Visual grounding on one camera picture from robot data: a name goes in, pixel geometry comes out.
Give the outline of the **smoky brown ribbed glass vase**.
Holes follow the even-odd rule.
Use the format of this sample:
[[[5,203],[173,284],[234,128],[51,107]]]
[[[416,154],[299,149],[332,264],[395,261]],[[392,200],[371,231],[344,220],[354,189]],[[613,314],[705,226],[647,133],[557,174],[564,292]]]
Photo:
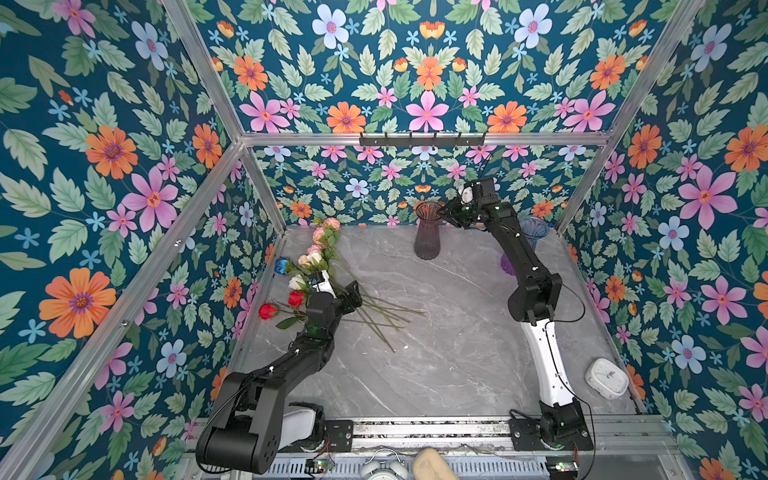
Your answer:
[[[440,254],[440,208],[439,202],[424,201],[415,209],[418,229],[414,241],[414,253],[422,260],[433,260]]]

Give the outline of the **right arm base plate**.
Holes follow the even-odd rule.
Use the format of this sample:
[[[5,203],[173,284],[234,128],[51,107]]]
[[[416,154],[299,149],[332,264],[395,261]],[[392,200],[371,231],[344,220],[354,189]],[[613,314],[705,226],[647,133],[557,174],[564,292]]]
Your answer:
[[[511,409],[508,426],[516,451],[594,449],[593,437],[579,410],[554,409],[534,418]]]

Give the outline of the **white rose stem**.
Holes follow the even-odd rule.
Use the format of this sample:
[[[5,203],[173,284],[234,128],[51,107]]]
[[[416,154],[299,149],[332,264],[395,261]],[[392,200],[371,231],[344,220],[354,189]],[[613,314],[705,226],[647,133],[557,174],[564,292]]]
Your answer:
[[[331,282],[333,284],[335,284],[337,287],[346,287],[347,286],[347,285],[346,286],[340,286],[337,282],[333,281],[332,279],[331,279]],[[311,275],[309,275],[309,276],[302,275],[302,274],[294,275],[289,280],[289,288],[291,289],[291,293],[295,292],[295,291],[301,291],[301,292],[306,292],[308,294],[308,304],[307,304],[307,307],[306,307],[306,313],[307,313],[310,297],[312,295],[314,295],[314,294],[324,293],[324,292],[316,292],[316,291],[314,291],[312,289]],[[363,292],[361,290],[360,285],[359,285],[359,291],[360,291],[361,296],[363,296],[364,294],[367,294],[367,293],[365,293],[365,292]]]

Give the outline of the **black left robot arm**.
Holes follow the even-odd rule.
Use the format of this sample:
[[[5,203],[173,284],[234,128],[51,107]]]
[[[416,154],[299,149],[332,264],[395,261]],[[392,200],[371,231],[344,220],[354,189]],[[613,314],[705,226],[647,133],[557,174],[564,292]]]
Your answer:
[[[343,316],[363,305],[356,281],[323,287],[308,295],[307,321],[281,357],[251,372],[228,374],[195,447],[195,460],[208,473],[228,470],[265,474],[279,450],[308,439],[321,440],[315,425],[321,408],[309,406],[312,418],[302,434],[283,432],[287,397],[307,377],[321,371],[335,348]]]

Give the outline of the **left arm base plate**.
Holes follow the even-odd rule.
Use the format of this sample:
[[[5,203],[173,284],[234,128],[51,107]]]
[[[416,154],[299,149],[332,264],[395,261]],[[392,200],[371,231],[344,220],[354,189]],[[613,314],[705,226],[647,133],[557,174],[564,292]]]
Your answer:
[[[352,451],[355,423],[352,420],[326,420],[323,427],[317,427],[303,440],[282,447],[280,453],[312,453],[321,451],[349,453]]]

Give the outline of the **pink peony flower stem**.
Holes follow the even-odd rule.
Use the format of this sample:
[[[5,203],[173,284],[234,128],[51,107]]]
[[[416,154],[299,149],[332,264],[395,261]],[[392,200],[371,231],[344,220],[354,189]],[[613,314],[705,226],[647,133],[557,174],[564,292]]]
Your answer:
[[[341,224],[338,220],[330,218],[319,223],[312,233],[312,244],[307,248],[306,253],[301,255],[297,261],[290,264],[290,279],[297,274],[309,276],[315,271],[326,270],[329,273],[331,279],[337,282],[340,286],[346,286],[352,281],[358,282],[356,278],[352,278],[348,284],[344,285],[337,278],[337,268],[341,268],[342,270],[347,269],[336,248],[336,244],[340,240],[340,236]],[[325,293],[312,295],[309,300],[307,314],[310,316],[324,317],[323,307],[325,306],[325,302]],[[345,316],[337,318],[339,320],[338,327],[340,326],[341,321],[345,318]],[[374,336],[377,337],[388,350],[392,351],[394,349],[393,345],[385,334],[385,330],[391,327],[371,326],[362,322],[360,323],[368,326]],[[302,328],[301,334],[310,338],[312,342],[322,345],[324,348],[328,349],[338,327],[331,330],[330,332],[323,331],[317,334],[311,334],[309,331]]]

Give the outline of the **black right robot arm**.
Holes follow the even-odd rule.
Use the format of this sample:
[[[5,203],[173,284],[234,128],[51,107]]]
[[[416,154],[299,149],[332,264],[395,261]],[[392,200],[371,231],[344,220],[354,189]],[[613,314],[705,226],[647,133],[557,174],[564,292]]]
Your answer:
[[[492,179],[470,182],[439,210],[439,215],[457,228],[483,226],[515,272],[517,287],[507,306],[529,345],[539,387],[540,417],[528,421],[537,437],[532,446],[575,448],[580,452],[594,449],[589,422],[570,385],[556,337],[559,321],[555,310],[563,287],[561,276],[550,272],[538,258],[516,211],[499,198]]]

